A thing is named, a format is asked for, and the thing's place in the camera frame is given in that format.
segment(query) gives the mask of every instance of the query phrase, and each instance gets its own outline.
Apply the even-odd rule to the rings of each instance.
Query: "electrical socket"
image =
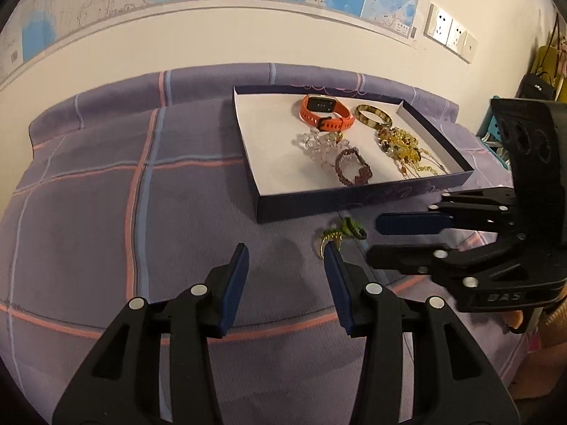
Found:
[[[449,38],[447,38],[446,46],[456,52],[457,54],[461,54],[463,52],[464,41],[467,38],[468,32],[467,30],[461,25],[458,20],[453,19],[453,23],[451,24],[451,29],[449,30]]]
[[[473,61],[476,55],[476,49],[478,48],[478,41],[470,33],[464,39],[463,50],[460,56],[467,61],[469,64]]]
[[[442,45],[446,45],[452,23],[453,18],[446,11],[432,4],[429,10],[429,19],[425,33]]]

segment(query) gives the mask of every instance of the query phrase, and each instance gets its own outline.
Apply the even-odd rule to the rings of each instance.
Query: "watch face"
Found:
[[[310,96],[307,100],[307,110],[310,112],[331,113],[337,100],[332,97]]]

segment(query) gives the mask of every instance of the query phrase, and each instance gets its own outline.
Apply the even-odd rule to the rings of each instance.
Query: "bag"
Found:
[[[561,36],[559,34],[559,13],[555,15],[555,25],[554,30],[551,33],[551,38],[549,38],[549,44],[547,45],[547,50],[543,59],[541,60],[540,66],[537,69],[536,73],[530,73],[524,76],[522,80],[522,87],[520,89],[520,98],[522,99],[537,99],[537,100],[544,100],[544,101],[554,101],[555,97],[557,96],[557,90],[555,87],[557,86],[557,72],[559,71],[559,51],[557,51],[556,57],[557,61],[555,63],[555,75],[551,78],[549,72],[543,69],[543,65],[545,63],[545,59],[549,54],[549,50],[551,49],[551,44],[555,38],[555,31],[557,31],[557,45],[559,45],[559,40]],[[549,77],[549,82],[543,79],[544,75]]]

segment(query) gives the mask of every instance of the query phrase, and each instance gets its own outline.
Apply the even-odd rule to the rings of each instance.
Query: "beige wall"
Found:
[[[0,213],[29,164],[27,127],[34,117],[75,93],[156,70],[231,62],[355,70],[447,97],[460,105],[459,123],[476,131],[493,95],[515,95],[533,49],[553,24],[553,6],[550,0],[432,1],[478,39],[471,65],[424,37],[409,47],[355,25],[271,9],[192,9],[114,25],[66,46],[63,40],[0,91]]]

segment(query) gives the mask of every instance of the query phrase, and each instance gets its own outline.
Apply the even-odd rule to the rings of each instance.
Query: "smartwatch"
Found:
[[[316,113],[336,113],[338,117],[320,117]],[[309,94],[303,98],[299,115],[309,126],[325,132],[346,131],[355,121],[346,105],[334,97],[316,94]]]

